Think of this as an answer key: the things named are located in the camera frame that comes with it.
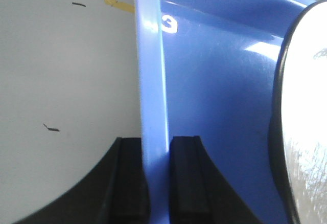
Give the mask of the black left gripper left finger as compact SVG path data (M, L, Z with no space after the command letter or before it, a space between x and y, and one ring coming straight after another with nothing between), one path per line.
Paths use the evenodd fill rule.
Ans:
M116 138L75 186L19 223L148 223L140 138Z

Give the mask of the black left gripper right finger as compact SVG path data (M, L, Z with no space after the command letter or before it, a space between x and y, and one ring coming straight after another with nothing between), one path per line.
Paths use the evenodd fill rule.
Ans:
M199 136L170 143L171 223L260 223L207 154Z

